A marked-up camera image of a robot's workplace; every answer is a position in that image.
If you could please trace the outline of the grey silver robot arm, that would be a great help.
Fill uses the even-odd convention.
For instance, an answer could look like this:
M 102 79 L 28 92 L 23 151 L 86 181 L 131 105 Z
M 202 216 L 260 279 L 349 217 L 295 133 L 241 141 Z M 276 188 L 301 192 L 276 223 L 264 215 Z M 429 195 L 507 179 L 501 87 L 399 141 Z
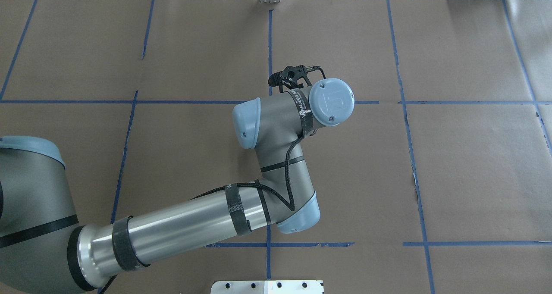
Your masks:
M 80 294 L 105 289 L 116 275 L 250 235 L 275 225 L 282 233 L 320 219 L 301 143 L 351 117 L 355 94 L 339 78 L 312 83 L 319 66 L 288 66 L 268 78 L 279 93 L 237 104 L 233 127 L 253 150 L 260 178 L 228 183 L 167 207 L 129 214 L 110 225 L 78 219 L 66 165 L 53 142 L 1 138 L 1 282 L 30 294 Z

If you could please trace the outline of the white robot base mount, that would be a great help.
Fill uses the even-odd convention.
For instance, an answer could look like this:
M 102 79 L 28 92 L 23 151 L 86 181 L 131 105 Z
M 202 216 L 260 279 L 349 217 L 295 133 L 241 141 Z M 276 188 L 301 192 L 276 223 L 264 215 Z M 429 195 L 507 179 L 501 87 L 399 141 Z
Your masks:
M 213 283 L 211 294 L 323 294 L 321 280 L 234 280 Z

